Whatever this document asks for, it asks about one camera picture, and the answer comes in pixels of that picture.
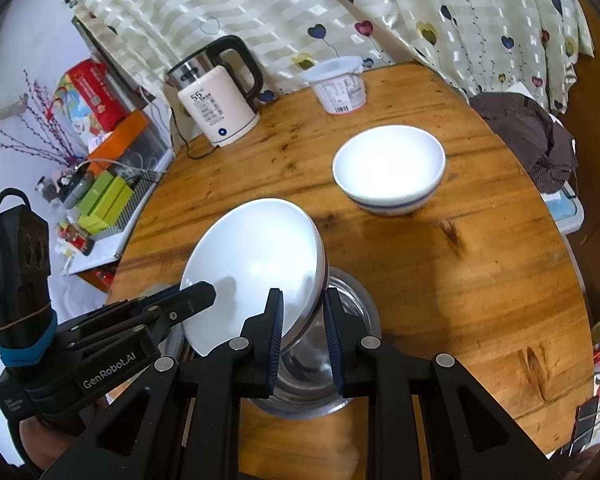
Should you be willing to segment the person's left hand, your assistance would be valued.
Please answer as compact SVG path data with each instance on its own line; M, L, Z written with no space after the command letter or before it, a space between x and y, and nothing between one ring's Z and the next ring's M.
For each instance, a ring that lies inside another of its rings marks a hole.
M19 423L19 435L24 452L42 470L50 468L76 440L71 434L46 427L36 417Z

